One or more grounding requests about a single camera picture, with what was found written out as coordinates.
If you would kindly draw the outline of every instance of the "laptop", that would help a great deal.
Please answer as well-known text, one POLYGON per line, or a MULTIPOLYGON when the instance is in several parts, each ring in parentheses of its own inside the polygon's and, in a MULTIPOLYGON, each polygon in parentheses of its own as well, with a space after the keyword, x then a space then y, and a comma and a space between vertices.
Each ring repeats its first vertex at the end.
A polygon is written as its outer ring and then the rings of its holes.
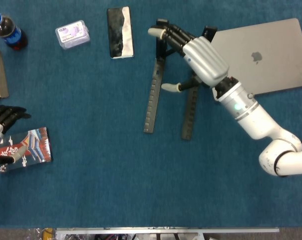
POLYGON ((249 93, 302 86, 302 30, 296 18, 218 31, 212 45, 230 65, 229 76, 249 93))

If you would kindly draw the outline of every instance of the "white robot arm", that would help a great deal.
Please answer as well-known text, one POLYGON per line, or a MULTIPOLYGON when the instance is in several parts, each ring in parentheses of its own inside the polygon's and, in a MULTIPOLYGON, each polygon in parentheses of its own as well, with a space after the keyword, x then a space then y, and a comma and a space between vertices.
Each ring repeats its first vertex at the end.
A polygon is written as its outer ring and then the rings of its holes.
MULTIPOLYGON (((266 172, 282 177, 302 174, 301 141, 279 126, 237 79, 228 77, 229 65, 205 37, 194 37, 170 24, 153 26, 148 33, 166 40, 203 83, 215 88, 218 101, 251 138, 257 140, 270 137, 273 140, 259 156, 260 164, 266 172)), ((183 90, 180 83, 165 83, 162 88, 171 92, 183 90)))
MULTIPOLYGON (((25 113, 26 109, 17 106, 3 106, 0 105, 0 143, 6 131, 20 118, 29 118, 31 115, 25 113)), ((19 160, 25 153, 26 147, 21 146, 11 156, 0 156, 0 165, 13 164, 19 160)))

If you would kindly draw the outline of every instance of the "blue carpet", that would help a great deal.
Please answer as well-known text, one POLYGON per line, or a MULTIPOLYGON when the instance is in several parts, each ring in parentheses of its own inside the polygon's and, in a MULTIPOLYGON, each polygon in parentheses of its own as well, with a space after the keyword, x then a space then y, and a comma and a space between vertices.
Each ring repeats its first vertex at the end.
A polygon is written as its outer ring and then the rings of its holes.
MULTIPOLYGON (((298 18, 302 0, 1 0, 28 35, 13 52, 0 40, 10 97, 31 119, 10 133, 48 128, 53 162, 0 174, 0 227, 302 226, 302 176, 279 178, 254 141, 200 89, 191 141, 180 138, 187 94, 162 91, 154 134, 143 125, 155 58, 148 27, 167 18, 200 35, 298 18), (135 57, 109 57, 106 9, 130 6, 135 57), (55 29, 84 20, 91 42, 63 50, 55 29)), ((164 82, 190 75, 178 55, 164 82)), ((302 88, 258 96, 302 139, 302 88)))

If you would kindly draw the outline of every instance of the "plastic bottle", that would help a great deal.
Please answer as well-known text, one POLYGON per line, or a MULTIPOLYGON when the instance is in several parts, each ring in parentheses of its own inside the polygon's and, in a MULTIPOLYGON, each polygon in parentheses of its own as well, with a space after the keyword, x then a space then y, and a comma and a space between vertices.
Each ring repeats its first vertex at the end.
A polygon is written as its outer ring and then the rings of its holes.
POLYGON ((27 46, 25 33, 7 16, 0 14, 0 37, 14 50, 27 46))

